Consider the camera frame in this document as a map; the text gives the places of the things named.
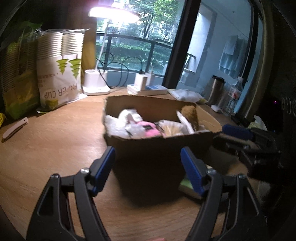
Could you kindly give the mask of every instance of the white mouse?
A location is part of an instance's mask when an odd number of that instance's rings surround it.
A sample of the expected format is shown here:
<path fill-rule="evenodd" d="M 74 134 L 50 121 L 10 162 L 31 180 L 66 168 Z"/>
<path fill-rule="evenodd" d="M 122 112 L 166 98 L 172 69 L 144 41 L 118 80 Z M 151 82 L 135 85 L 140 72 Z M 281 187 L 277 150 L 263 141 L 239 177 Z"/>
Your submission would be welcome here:
<path fill-rule="evenodd" d="M 216 105 L 211 105 L 211 109 L 217 113 L 221 113 L 221 108 Z"/>

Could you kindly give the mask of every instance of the pink utility knife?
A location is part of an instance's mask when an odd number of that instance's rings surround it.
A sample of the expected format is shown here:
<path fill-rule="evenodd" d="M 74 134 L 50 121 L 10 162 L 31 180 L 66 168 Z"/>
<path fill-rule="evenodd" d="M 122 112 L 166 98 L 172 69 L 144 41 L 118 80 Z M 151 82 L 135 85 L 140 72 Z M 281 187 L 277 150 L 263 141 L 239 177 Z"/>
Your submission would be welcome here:
<path fill-rule="evenodd" d="M 14 124 L 12 127 L 10 127 L 7 131 L 4 132 L 2 138 L 4 141 L 8 140 L 10 137 L 12 137 L 16 132 L 18 132 L 24 125 L 29 123 L 29 120 L 27 117 L 23 118 L 16 124 Z"/>

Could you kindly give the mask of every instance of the blue gripper pad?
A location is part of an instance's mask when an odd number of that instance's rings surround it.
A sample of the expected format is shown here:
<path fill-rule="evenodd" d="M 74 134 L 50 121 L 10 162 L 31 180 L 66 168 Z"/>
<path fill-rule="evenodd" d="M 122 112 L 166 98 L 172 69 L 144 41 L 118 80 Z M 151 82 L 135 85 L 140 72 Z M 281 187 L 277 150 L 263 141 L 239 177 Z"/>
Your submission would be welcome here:
<path fill-rule="evenodd" d="M 204 187 L 207 176 L 207 167 L 204 162 L 197 159 L 189 147 L 181 149 L 181 162 L 192 184 L 193 190 L 204 196 L 207 189 Z"/>
<path fill-rule="evenodd" d="M 103 191 L 110 171 L 115 163 L 115 149 L 113 147 L 107 147 L 106 151 L 100 159 L 97 159 L 90 166 L 92 185 L 92 194 L 96 196 L 99 192 Z"/>
<path fill-rule="evenodd" d="M 253 139 L 253 133 L 250 129 L 242 128 L 239 126 L 232 126 L 232 125 L 224 125 L 222 127 L 222 133 L 236 137 L 242 140 L 252 140 Z"/>

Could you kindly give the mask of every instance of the green tree logo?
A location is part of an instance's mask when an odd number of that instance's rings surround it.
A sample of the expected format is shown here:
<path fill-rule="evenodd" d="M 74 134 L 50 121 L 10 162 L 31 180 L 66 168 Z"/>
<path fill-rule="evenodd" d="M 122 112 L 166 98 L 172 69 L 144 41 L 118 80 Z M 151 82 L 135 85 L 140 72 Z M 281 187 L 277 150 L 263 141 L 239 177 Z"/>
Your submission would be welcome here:
<path fill-rule="evenodd" d="M 62 74 L 64 74 L 65 70 L 66 70 L 66 65 L 67 65 L 67 61 L 68 59 L 60 59 L 57 61 L 57 63 L 59 64 L 59 70 L 61 71 Z"/>
<path fill-rule="evenodd" d="M 77 58 L 77 59 L 73 59 L 70 60 L 69 63 L 71 64 L 71 68 L 72 68 L 72 72 L 73 72 L 73 76 L 75 77 L 75 79 L 77 79 L 77 76 L 79 75 L 79 71 L 80 71 L 80 66 L 81 66 L 81 59 Z"/>

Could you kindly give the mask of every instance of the bottle label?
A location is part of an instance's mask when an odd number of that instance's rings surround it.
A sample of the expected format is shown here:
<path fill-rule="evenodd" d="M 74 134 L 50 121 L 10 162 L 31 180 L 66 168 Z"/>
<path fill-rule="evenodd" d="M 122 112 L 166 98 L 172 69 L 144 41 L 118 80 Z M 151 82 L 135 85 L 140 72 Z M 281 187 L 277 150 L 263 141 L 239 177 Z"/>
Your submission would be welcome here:
<path fill-rule="evenodd" d="M 231 87 L 228 95 L 232 98 L 232 99 L 235 99 L 235 100 L 238 100 L 240 98 L 240 95 L 242 94 L 241 91 L 239 91 L 238 89 L 234 88 L 234 87 Z"/>

